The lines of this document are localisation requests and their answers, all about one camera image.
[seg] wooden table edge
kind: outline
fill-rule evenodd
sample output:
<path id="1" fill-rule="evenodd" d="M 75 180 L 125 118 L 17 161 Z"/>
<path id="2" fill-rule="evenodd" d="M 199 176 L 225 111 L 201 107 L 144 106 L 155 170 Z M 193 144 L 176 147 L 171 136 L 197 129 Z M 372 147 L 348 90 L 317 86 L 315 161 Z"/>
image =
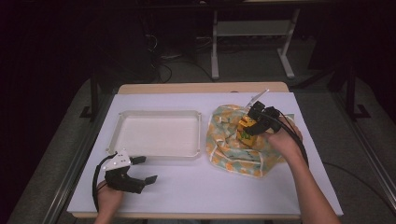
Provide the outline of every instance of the wooden table edge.
<path id="1" fill-rule="evenodd" d="M 97 213 L 72 213 L 77 218 L 96 218 Z M 299 215 L 276 215 L 276 214 L 151 214 L 151 213 L 117 213 L 116 217 L 135 219 L 267 219 L 267 220 L 296 220 Z"/>
<path id="2" fill-rule="evenodd" d="M 190 92 L 289 92 L 284 82 L 215 82 L 215 83 L 164 83 L 125 84 L 118 94 L 190 93 Z"/>

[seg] cable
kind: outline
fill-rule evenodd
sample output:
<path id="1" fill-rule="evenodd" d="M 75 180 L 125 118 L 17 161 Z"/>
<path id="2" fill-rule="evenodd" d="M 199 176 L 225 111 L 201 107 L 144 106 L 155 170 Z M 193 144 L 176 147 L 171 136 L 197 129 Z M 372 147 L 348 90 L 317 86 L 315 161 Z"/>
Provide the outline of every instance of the cable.
<path id="1" fill-rule="evenodd" d="M 100 168 L 102 167 L 102 164 L 109 160 L 113 159 L 117 155 L 117 152 L 114 155 L 107 156 L 104 158 L 97 166 L 95 169 L 95 173 L 93 174 L 93 180 L 92 180 L 92 197 L 93 197 L 93 202 L 95 203 L 96 211 L 99 211 L 99 203 L 98 203 L 98 189 L 96 188 L 97 182 L 98 182 L 98 176 L 99 176 L 99 171 Z"/>
<path id="2" fill-rule="evenodd" d="M 293 129 L 293 126 L 290 124 L 290 122 L 289 122 L 289 120 L 286 118 L 286 116 L 285 116 L 282 112 L 280 112 L 279 110 L 277 110 L 277 112 L 279 112 L 279 114 L 282 115 L 282 117 L 286 120 L 286 122 L 289 124 L 291 130 L 292 130 L 295 134 L 297 134 L 297 132 Z"/>
<path id="3" fill-rule="evenodd" d="M 146 37 L 152 38 L 154 39 L 154 46 L 152 47 L 152 49 L 148 48 L 149 51 L 154 52 L 154 50 L 157 48 L 158 46 L 158 39 L 157 37 L 155 37 L 155 35 L 146 35 Z"/>
<path id="4" fill-rule="evenodd" d="M 158 75 L 158 78 L 160 79 L 161 83 L 166 83 L 172 78 L 172 75 L 173 75 L 172 69 L 170 67 L 166 66 L 165 64 L 160 64 L 160 66 L 165 67 L 169 70 L 169 78 L 167 78 L 166 80 L 163 80 L 163 78 L 161 77 L 161 73 L 159 73 L 159 75 Z"/>
<path id="5" fill-rule="evenodd" d="M 200 68 L 202 71 L 204 71 L 204 73 L 210 78 L 211 81 L 213 81 L 213 82 L 216 81 L 215 79 L 212 78 L 212 76 L 210 76 L 210 75 L 206 72 L 206 70 L 205 70 L 201 65 L 199 65 L 199 64 L 197 64 L 197 63 L 193 63 L 193 62 L 189 62 L 189 61 L 183 61 L 183 62 L 165 62 L 165 63 L 190 63 L 190 64 L 192 64 L 192 65 L 197 66 L 197 67 Z"/>
<path id="6" fill-rule="evenodd" d="M 196 47 L 197 52 L 210 47 L 210 44 L 212 44 L 212 37 L 202 37 L 201 39 L 207 39 L 207 41 Z"/>
<path id="7" fill-rule="evenodd" d="M 396 211 L 389 205 L 388 201 L 376 189 L 374 189 L 372 186 L 370 186 L 368 183 L 366 183 L 360 177 L 358 177 L 357 175 L 352 174 L 347 169 L 345 169 L 345 168 L 343 168 L 341 166 L 335 165 L 333 163 L 323 161 L 323 164 L 335 167 L 335 168 L 337 168 L 337 169 L 339 169 L 341 171 L 344 171 L 345 173 L 353 176 L 355 179 L 359 180 L 363 185 L 365 185 L 367 188 L 369 188 L 386 205 L 386 207 L 390 210 L 390 212 L 396 217 Z"/>
<path id="8" fill-rule="evenodd" d="M 113 61 L 114 63 L 116 63 L 118 66 L 120 66 L 122 69 L 124 69 L 124 70 L 127 71 L 128 73 L 132 74 L 134 77 L 139 77 L 139 76 L 140 76 L 139 74 L 137 74 L 136 72 L 132 71 L 131 69 L 129 69 L 128 67 L 126 67 L 125 65 L 123 65 L 121 62 L 119 62 L 118 60 L 116 60 L 114 57 L 112 57 L 109 53 L 107 53 L 107 52 L 106 52 L 104 49 L 102 49 L 102 47 L 100 47 L 99 45 L 96 45 L 96 47 L 99 48 L 99 50 L 101 50 L 101 51 L 107 56 L 108 59 L 110 59 L 111 61 Z M 122 79 L 122 81 L 126 81 L 126 82 L 131 81 L 131 80 L 129 80 L 129 79 L 123 77 L 123 76 L 118 76 L 118 77 L 119 77 L 120 79 Z M 152 79 L 152 80 L 149 80 L 149 81 L 145 81 L 145 82 L 135 82 L 135 81 L 132 81 L 132 83 L 134 83 L 134 84 L 141 84 L 141 83 L 151 83 L 152 81 L 153 81 L 153 79 Z"/>
<path id="9" fill-rule="evenodd" d="M 242 45 L 239 42 L 235 42 L 232 38 L 223 38 L 221 41 L 218 41 L 218 52 L 222 53 L 222 54 L 234 54 L 237 52 L 242 51 Z"/>
<path id="10" fill-rule="evenodd" d="M 309 167 L 309 161 L 308 161 L 308 156 L 306 155 L 306 150 L 304 147 L 303 142 L 301 141 L 300 137 L 297 135 L 297 133 L 294 130 L 291 130 L 291 128 L 289 128 L 286 124 L 284 124 L 282 121 L 278 120 L 278 119 L 274 119 L 273 117 L 262 113 L 262 112 L 257 112 L 260 115 L 263 115 L 264 117 L 266 117 L 267 119 L 270 119 L 271 121 L 276 122 L 277 124 L 280 125 L 280 127 L 282 127 L 289 135 L 290 137 L 294 140 L 294 142 L 297 144 L 297 146 L 300 148 L 301 153 L 303 154 L 303 158 L 306 162 L 306 165 Z"/>
<path id="11" fill-rule="evenodd" d="M 105 183 L 104 185 L 102 185 L 97 191 L 99 191 L 100 189 L 102 189 L 104 186 L 106 186 L 107 183 Z"/>

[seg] floral plastic bag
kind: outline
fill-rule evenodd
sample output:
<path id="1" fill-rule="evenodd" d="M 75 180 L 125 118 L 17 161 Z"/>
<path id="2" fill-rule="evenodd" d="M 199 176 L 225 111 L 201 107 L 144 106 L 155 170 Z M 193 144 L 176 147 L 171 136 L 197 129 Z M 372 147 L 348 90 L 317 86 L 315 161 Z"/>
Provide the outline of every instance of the floral plastic bag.
<path id="1" fill-rule="evenodd" d="M 265 176 L 278 162 L 280 153 L 258 135 L 248 147 L 237 137 L 239 120 L 246 115 L 239 105 L 221 105 L 213 113 L 206 134 L 206 152 L 210 161 L 232 173 L 255 177 Z"/>

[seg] table leg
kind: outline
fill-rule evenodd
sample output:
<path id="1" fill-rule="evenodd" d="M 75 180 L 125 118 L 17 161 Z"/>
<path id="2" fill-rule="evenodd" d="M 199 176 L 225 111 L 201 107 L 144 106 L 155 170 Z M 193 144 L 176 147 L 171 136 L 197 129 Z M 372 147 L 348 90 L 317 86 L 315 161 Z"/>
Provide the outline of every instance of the table leg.
<path id="1" fill-rule="evenodd" d="M 290 41 L 291 41 L 291 38 L 293 37 L 294 28 L 296 26 L 299 14 L 300 14 L 300 9 L 299 8 L 295 9 L 293 12 L 291 21 L 290 21 L 288 33 L 286 34 L 286 42 L 283 45 L 282 49 L 277 50 L 277 54 L 279 55 L 279 59 L 282 62 L 283 68 L 285 69 L 286 76 L 288 78 L 294 78 L 294 73 L 291 69 L 288 57 L 286 56 L 286 53 L 288 52 Z"/>
<path id="2" fill-rule="evenodd" d="M 219 62 L 218 62 L 218 12 L 215 10 L 213 15 L 213 38 L 212 38 L 212 78 L 219 79 Z"/>

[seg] human arm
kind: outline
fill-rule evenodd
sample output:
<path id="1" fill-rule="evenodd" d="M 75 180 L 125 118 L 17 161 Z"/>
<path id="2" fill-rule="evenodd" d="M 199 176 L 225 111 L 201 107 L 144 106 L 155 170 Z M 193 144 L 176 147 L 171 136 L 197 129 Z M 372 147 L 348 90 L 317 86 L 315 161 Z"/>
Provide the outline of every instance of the human arm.
<path id="1" fill-rule="evenodd" d="M 289 126 L 283 118 L 281 118 L 281 121 Z M 302 139 L 298 128 L 293 124 L 291 125 L 292 129 Z M 290 135 L 281 129 L 278 133 L 265 133 L 264 136 L 282 154 L 291 169 L 303 223 L 340 223 L 337 215 L 332 210 L 332 207 L 309 171 L 301 150 Z"/>
<path id="2" fill-rule="evenodd" d="M 107 185 L 106 181 L 99 183 L 97 188 L 99 213 L 94 224 L 111 223 L 121 205 L 123 191 L 112 189 Z"/>

